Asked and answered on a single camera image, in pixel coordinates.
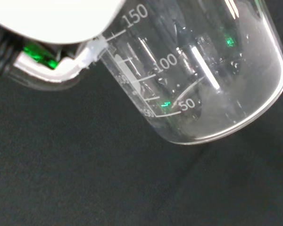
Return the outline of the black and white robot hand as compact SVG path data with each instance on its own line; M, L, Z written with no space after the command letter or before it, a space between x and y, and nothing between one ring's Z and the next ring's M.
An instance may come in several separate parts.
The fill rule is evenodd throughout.
M0 0L0 80L42 91L77 84L108 43L123 0Z

